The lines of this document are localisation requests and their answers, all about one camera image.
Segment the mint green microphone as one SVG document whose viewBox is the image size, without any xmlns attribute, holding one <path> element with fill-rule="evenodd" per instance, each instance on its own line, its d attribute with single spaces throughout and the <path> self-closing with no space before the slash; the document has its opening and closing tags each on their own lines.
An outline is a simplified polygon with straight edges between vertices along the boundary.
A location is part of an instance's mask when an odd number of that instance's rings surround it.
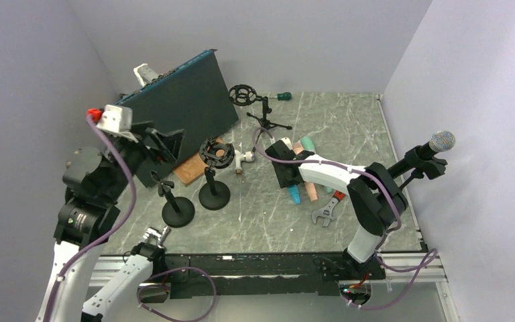
<svg viewBox="0 0 515 322">
<path fill-rule="evenodd" d="M 304 136 L 300 139 L 300 143 L 302 144 L 302 147 L 305 149 L 305 150 L 308 150 L 310 152 L 313 152 L 316 154 L 316 148 L 315 148 L 315 145 L 314 145 L 314 142 L 311 140 L 311 138 L 309 136 Z M 332 193 L 333 190 L 332 188 L 328 187 L 328 186 L 324 186 L 323 187 L 325 189 L 325 191 L 327 193 Z"/>
</svg>

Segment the silver black microphone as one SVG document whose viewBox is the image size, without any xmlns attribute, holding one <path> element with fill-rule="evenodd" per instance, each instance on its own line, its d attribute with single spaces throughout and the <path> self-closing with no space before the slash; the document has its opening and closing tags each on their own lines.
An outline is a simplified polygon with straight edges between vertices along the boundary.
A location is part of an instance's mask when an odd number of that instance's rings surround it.
<svg viewBox="0 0 515 322">
<path fill-rule="evenodd" d="M 435 156 L 451 150 L 455 144 L 456 137 L 453 133 L 446 130 L 438 131 L 427 143 L 407 151 L 403 159 L 389 167 L 388 173 L 392 178 L 397 178 L 410 170 L 415 170 L 429 180 L 434 180 L 444 175 L 448 165 L 445 159 Z"/>
</svg>

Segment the black round base clip stand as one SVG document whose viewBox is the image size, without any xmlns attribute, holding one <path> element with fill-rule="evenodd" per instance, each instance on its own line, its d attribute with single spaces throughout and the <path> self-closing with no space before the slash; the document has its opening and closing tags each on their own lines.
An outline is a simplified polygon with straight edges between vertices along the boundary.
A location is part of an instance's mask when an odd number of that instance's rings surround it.
<svg viewBox="0 0 515 322">
<path fill-rule="evenodd" d="M 150 171 L 151 177 L 157 183 L 158 195 L 166 199 L 162 208 L 162 219 L 171 228 L 181 228 L 188 225 L 193 219 L 195 208 L 193 202 L 186 197 L 175 197 L 172 190 L 174 182 L 163 180 L 154 170 Z"/>
</svg>

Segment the blue microphone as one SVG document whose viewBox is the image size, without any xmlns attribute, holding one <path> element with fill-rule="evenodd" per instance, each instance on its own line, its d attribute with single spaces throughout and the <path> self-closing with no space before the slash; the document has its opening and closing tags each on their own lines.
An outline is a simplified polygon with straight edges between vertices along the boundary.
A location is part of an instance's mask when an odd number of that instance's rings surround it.
<svg viewBox="0 0 515 322">
<path fill-rule="evenodd" d="M 288 187 L 288 192 L 290 194 L 290 197 L 295 205 L 299 205 L 300 200 L 300 193 L 298 190 L 298 187 L 296 185 L 291 185 Z"/>
</svg>

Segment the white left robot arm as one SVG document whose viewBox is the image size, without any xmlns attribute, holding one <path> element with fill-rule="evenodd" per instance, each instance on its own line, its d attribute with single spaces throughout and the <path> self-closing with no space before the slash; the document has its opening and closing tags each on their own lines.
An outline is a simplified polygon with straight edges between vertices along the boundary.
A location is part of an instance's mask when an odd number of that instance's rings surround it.
<svg viewBox="0 0 515 322">
<path fill-rule="evenodd" d="M 136 194 L 133 177 L 146 160 L 174 162 L 185 131 L 161 133 L 146 121 L 111 139 L 94 121 L 89 126 L 106 150 L 77 149 L 62 177 L 65 202 L 54 230 L 54 260 L 38 321 L 108 321 L 141 282 L 158 281 L 166 272 L 162 242 L 141 241 L 122 269 L 94 295 L 88 294 L 109 237 L 132 213 L 132 208 L 120 212 L 119 197 L 124 190 Z"/>
</svg>

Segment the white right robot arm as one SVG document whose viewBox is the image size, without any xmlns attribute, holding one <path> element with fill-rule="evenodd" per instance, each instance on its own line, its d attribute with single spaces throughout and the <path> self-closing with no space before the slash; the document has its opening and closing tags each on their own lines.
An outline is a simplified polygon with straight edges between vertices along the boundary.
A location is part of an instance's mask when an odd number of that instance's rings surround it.
<svg viewBox="0 0 515 322">
<path fill-rule="evenodd" d="M 402 226 L 407 199 L 382 164 L 353 166 L 304 150 L 295 153 L 278 140 L 261 151 L 272 162 L 280 187 L 310 182 L 344 193 L 359 223 L 345 248 L 343 271 L 350 278 L 367 272 L 369 262 L 384 240 Z"/>
</svg>

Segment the pink microphone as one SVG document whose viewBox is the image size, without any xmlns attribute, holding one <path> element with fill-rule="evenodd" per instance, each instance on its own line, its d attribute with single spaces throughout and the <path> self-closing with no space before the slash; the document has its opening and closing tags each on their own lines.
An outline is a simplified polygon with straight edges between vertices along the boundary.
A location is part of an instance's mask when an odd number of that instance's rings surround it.
<svg viewBox="0 0 515 322">
<path fill-rule="evenodd" d="M 296 154 L 304 152 L 304 147 L 299 141 L 293 143 L 292 148 Z M 304 186 L 305 186 L 305 189 L 307 191 L 310 201 L 312 201 L 312 202 L 318 201 L 319 197 L 318 197 L 316 187 L 315 187 L 314 183 L 310 181 L 309 177 L 306 177 L 304 179 Z"/>
</svg>

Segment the black round base shock mount stand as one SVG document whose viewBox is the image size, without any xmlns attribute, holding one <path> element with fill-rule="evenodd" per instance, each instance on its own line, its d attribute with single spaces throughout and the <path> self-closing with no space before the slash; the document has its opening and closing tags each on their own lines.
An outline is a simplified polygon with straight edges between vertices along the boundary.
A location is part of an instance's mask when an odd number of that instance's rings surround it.
<svg viewBox="0 0 515 322">
<path fill-rule="evenodd" d="M 227 168 L 233 162 L 234 147 L 220 142 L 218 137 L 209 137 L 201 144 L 199 156 L 206 165 L 204 175 L 207 182 L 202 185 L 198 198 L 205 209 L 217 211 L 229 203 L 231 191 L 224 182 L 215 178 L 216 169 Z"/>
</svg>

